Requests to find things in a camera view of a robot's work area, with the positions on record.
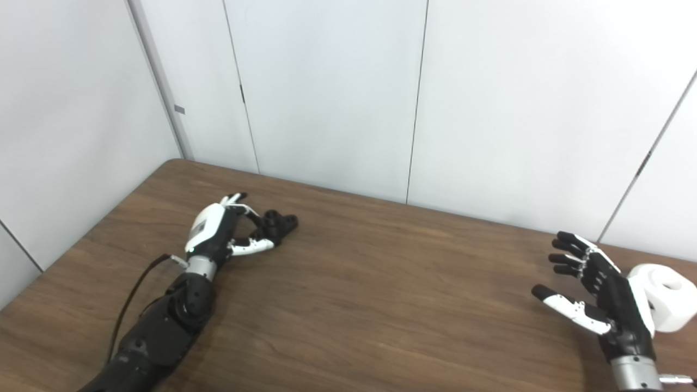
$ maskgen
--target robotic arm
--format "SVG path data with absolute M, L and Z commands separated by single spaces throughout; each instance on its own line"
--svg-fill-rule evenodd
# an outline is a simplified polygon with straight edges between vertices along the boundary
M 532 293 L 550 308 L 596 333 L 612 366 L 620 392 L 663 391 L 662 384 L 692 384 L 688 376 L 659 375 L 652 338 L 654 322 L 646 293 L 593 243 L 567 232 L 557 233 L 552 246 L 570 254 L 549 255 L 554 272 L 578 278 L 596 298 L 597 306 L 535 285 Z
M 123 336 L 114 358 L 78 392 L 147 392 L 169 375 L 194 344 L 213 312 L 213 278 L 230 257 L 251 255 L 281 245 L 298 226 L 295 216 L 275 210 L 260 216 L 246 204 L 245 193 L 223 197 L 196 217 L 186 244 L 186 260 L 163 255 L 146 270 L 173 259 L 185 270 L 143 311 Z M 241 217 L 256 229 L 247 237 L 233 237 Z

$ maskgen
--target white cylindrical part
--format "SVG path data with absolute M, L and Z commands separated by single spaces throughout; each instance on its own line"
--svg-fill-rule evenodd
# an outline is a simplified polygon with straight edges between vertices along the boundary
M 639 264 L 628 278 L 644 288 L 656 331 L 675 332 L 697 314 L 697 287 L 674 269 Z
M 213 277 L 217 270 L 215 262 L 212 262 L 206 256 L 191 256 L 187 261 L 189 262 L 189 267 L 186 268 L 186 273 L 197 273 L 213 282 Z

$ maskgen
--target white wall panel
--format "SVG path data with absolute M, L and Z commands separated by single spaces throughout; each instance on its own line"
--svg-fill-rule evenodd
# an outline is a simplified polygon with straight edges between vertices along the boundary
M 123 1 L 0 1 L 0 216 L 49 266 L 179 157 Z
M 196 161 L 257 172 L 222 0 L 138 0 L 185 150 Z
M 0 226 L 0 309 L 10 303 L 40 272 L 4 227 Z
M 692 1 L 430 3 L 408 202 L 596 239 L 697 67 Z
M 696 151 L 693 84 L 602 241 L 697 262 Z
M 226 0 L 262 174 L 403 202 L 425 0 Z

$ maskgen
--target white robotic finger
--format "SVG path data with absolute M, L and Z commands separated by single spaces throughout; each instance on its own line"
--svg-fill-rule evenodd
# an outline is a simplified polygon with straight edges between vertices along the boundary
M 274 246 L 274 243 L 269 239 L 242 239 L 236 240 L 236 242 L 230 246 L 230 249 L 232 250 L 232 257 L 235 257 L 263 252 L 272 249 Z
M 612 328 L 602 311 L 595 306 L 583 301 L 572 301 L 544 285 L 535 285 L 533 295 L 545 305 L 593 333 L 604 335 Z

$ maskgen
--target wooden table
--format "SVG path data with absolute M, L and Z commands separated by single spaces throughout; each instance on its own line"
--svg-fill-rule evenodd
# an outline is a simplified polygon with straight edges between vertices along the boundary
M 158 391 L 614 390 L 595 338 L 530 295 L 588 297 L 552 273 L 551 234 L 171 160 L 0 312 L 0 391 L 87 383 L 143 268 L 182 255 L 198 212 L 236 191 L 300 227 L 218 273 L 212 320 Z M 604 249 L 697 281 L 697 264 Z M 122 332 L 180 272 L 151 273 Z M 655 345 L 661 370 L 697 373 L 697 322 Z

